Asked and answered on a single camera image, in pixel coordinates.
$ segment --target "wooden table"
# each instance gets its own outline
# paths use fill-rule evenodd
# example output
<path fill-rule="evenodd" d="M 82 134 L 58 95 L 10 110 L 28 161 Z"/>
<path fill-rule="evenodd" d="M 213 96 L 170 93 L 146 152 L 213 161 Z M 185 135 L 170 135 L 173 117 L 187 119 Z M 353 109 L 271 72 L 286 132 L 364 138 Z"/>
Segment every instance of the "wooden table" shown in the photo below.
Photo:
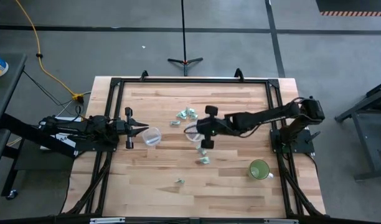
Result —
<path fill-rule="evenodd" d="M 87 116 L 104 114 L 110 78 L 95 78 Z M 280 78 L 279 81 L 284 104 L 298 96 L 294 79 Z M 148 147 L 139 135 L 134 138 L 134 149 L 127 150 L 126 138 L 121 137 L 118 150 L 113 154 L 103 216 L 285 217 L 278 162 L 271 152 L 268 134 L 270 124 L 261 126 L 246 139 L 213 137 L 215 148 L 207 153 L 211 163 L 195 163 L 200 157 L 195 149 L 197 143 L 190 142 L 183 134 L 185 125 L 191 121 L 182 121 L 179 127 L 172 127 L 169 122 L 176 120 L 176 114 L 187 106 L 196 109 L 203 118 L 206 105 L 217 106 L 219 117 L 268 109 L 265 86 L 261 84 L 125 84 L 121 117 L 125 118 L 124 108 L 131 107 L 134 119 L 159 128 L 162 141 L 156 147 Z M 275 177 L 248 178 L 247 167 L 255 159 L 266 161 Z M 72 208 L 89 186 L 94 160 L 95 153 L 87 152 L 74 162 L 63 211 Z M 295 154 L 294 162 L 299 186 L 324 213 L 314 164 L 302 154 Z M 176 183 L 178 178 L 185 183 Z M 296 211 L 293 191 L 289 193 L 293 211 Z"/>

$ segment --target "tripod stand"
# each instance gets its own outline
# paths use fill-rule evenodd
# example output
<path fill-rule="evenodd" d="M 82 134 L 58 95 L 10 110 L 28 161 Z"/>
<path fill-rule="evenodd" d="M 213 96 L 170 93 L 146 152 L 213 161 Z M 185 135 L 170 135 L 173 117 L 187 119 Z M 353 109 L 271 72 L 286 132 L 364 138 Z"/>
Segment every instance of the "tripod stand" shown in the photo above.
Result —
<path fill-rule="evenodd" d="M 192 62 L 200 62 L 203 60 L 203 58 L 195 58 L 192 60 L 186 60 L 186 43 L 185 43 L 185 17 L 184 17 L 184 0 L 181 0 L 181 10 L 182 10 L 182 38 L 184 41 L 184 60 L 177 60 L 169 58 L 169 62 L 176 62 L 180 63 L 184 66 L 184 76 L 188 76 L 188 65 Z"/>

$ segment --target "green mug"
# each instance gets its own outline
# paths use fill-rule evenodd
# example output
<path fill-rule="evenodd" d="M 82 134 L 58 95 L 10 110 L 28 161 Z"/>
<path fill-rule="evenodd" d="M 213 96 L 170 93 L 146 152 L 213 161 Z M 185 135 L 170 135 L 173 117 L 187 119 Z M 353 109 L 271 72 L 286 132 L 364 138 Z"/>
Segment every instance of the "green mug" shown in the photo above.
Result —
<path fill-rule="evenodd" d="M 273 174 L 270 173 L 270 167 L 265 161 L 256 159 L 248 166 L 248 176 L 257 180 L 263 180 L 267 177 L 272 178 Z"/>

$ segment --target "concrete floor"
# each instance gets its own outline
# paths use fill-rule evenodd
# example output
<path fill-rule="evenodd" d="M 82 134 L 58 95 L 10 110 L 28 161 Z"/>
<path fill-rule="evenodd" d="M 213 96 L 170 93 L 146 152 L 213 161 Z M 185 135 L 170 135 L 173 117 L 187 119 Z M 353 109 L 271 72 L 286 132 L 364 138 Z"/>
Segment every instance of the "concrete floor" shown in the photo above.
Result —
<path fill-rule="evenodd" d="M 22 1 L 36 24 L 63 26 L 180 27 L 176 0 Z M 322 17 L 313 0 L 271 0 L 278 29 L 381 30 L 381 17 Z M 185 0 L 188 27 L 269 28 L 263 0 Z M 13 0 L 1 1 L 0 24 L 27 25 Z M 88 91 L 96 75 L 182 76 L 166 62 L 182 58 L 176 32 L 39 32 L 45 67 L 77 92 Z M 381 222 L 381 179 L 356 183 L 368 171 L 351 121 L 333 117 L 381 83 L 381 36 L 279 35 L 286 77 L 301 96 L 319 99 L 327 119 L 313 131 L 319 181 L 327 214 Z M 187 34 L 188 58 L 204 61 L 190 76 L 230 77 L 240 67 L 246 77 L 278 77 L 270 34 Z M 69 94 L 39 69 L 31 31 L 0 30 L 0 52 L 24 52 L 26 71 L 62 101 Z M 61 110 L 23 76 L 8 112 L 28 123 Z M 0 163 L 0 190 L 11 161 Z M 0 219 L 57 214 L 67 188 L 67 172 L 20 172 L 18 198 L 0 197 Z"/>

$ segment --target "orange striped tape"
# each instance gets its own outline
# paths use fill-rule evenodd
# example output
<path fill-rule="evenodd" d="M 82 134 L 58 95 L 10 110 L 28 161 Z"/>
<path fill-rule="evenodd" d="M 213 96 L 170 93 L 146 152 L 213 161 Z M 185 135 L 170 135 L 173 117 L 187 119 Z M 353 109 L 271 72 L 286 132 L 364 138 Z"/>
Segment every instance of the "orange striped tape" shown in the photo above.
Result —
<path fill-rule="evenodd" d="M 322 16 L 381 16 L 381 12 L 357 12 L 357 11 L 325 11 Z"/>

